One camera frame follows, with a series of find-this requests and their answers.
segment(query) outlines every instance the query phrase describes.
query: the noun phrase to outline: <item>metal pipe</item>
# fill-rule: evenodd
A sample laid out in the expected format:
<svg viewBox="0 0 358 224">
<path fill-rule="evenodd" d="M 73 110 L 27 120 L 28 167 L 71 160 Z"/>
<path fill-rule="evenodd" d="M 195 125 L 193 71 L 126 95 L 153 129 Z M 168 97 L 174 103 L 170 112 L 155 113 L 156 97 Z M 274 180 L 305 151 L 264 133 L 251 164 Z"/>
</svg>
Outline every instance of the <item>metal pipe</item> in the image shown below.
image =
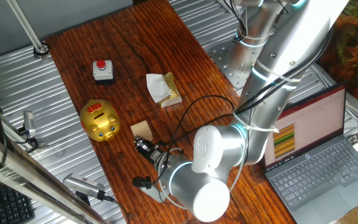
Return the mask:
<svg viewBox="0 0 358 224">
<path fill-rule="evenodd" d="M 29 36 L 32 44 L 35 47 L 35 50 L 38 53 L 45 53 L 46 50 L 44 49 L 43 45 L 41 44 L 41 41 L 37 37 L 37 34 L 34 32 L 33 28 L 31 27 L 30 22 L 27 20 L 23 10 L 20 8 L 19 3 L 17 3 L 17 0 L 6 0 L 6 1 L 11 7 L 13 13 L 16 15 L 20 24 L 22 25 L 25 33 Z"/>
</svg>

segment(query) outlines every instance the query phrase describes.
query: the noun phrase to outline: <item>wood grain surface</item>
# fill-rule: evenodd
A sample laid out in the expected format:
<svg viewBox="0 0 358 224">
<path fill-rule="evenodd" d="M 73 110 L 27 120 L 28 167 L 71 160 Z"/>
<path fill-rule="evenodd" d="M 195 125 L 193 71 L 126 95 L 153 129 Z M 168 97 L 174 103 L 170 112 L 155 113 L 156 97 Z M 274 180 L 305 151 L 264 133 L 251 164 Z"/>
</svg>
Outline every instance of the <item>wood grain surface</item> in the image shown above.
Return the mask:
<svg viewBox="0 0 358 224">
<path fill-rule="evenodd" d="M 150 0 L 123 11 L 49 37 L 50 52 L 77 112 L 90 99 L 110 101 L 121 119 L 120 134 L 109 142 L 91 140 L 117 201 L 131 213 L 132 223 L 199 223 L 188 211 L 160 204 L 131 185 L 136 176 L 157 178 L 153 166 L 134 149 L 130 126 L 147 121 L 154 142 L 168 141 L 184 110 L 197 98 L 222 95 L 235 104 L 238 96 L 168 2 Z M 95 60 L 112 60 L 116 83 L 96 85 Z M 183 98 L 164 109 L 151 98 L 147 73 L 168 73 Z M 190 131 L 231 107 L 223 100 L 195 104 L 182 123 Z M 229 124 L 225 118 L 217 124 Z M 178 143 L 193 157 L 194 134 Z M 231 185 L 237 170 L 231 172 Z M 244 167 L 231 194 L 227 212 L 214 223 L 294 223 L 291 215 L 264 179 L 259 166 Z"/>
</svg>

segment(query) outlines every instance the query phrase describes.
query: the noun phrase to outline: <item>emergency stop button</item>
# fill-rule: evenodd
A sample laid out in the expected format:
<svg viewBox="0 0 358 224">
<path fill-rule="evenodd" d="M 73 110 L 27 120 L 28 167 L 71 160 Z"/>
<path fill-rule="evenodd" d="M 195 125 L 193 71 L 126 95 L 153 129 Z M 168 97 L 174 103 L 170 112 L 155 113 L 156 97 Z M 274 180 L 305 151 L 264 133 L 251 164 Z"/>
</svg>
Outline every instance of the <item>emergency stop button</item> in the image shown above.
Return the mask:
<svg viewBox="0 0 358 224">
<path fill-rule="evenodd" d="M 100 70 L 104 70 L 104 69 L 106 69 L 106 62 L 104 60 L 98 60 L 98 62 L 96 62 L 96 66 Z"/>
</svg>

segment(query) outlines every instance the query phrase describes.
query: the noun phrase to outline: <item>keyboard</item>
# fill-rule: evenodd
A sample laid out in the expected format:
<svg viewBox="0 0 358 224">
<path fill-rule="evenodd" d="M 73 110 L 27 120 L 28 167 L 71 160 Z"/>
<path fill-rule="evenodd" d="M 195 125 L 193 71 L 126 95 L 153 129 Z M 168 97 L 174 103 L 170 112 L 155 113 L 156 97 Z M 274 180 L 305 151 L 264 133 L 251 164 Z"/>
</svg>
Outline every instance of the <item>keyboard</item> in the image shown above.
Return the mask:
<svg viewBox="0 0 358 224">
<path fill-rule="evenodd" d="M 30 198 L 0 183 L 0 224 L 19 224 L 33 219 Z"/>
<path fill-rule="evenodd" d="M 296 209 L 326 191 L 356 181 L 358 153 L 345 142 L 311 157 L 271 179 L 284 202 Z"/>
</svg>

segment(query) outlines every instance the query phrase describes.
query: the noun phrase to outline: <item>red sticker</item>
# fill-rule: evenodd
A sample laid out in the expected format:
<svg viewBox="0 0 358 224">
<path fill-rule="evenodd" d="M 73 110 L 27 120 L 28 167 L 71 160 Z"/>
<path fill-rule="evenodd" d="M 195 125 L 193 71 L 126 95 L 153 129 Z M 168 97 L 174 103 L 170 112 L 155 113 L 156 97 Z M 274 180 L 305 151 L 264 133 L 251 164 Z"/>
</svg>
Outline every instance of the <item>red sticker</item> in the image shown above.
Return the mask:
<svg viewBox="0 0 358 224">
<path fill-rule="evenodd" d="M 94 105 L 88 107 L 88 113 L 93 113 L 96 110 L 100 110 L 102 108 L 101 103 L 95 103 Z"/>
</svg>

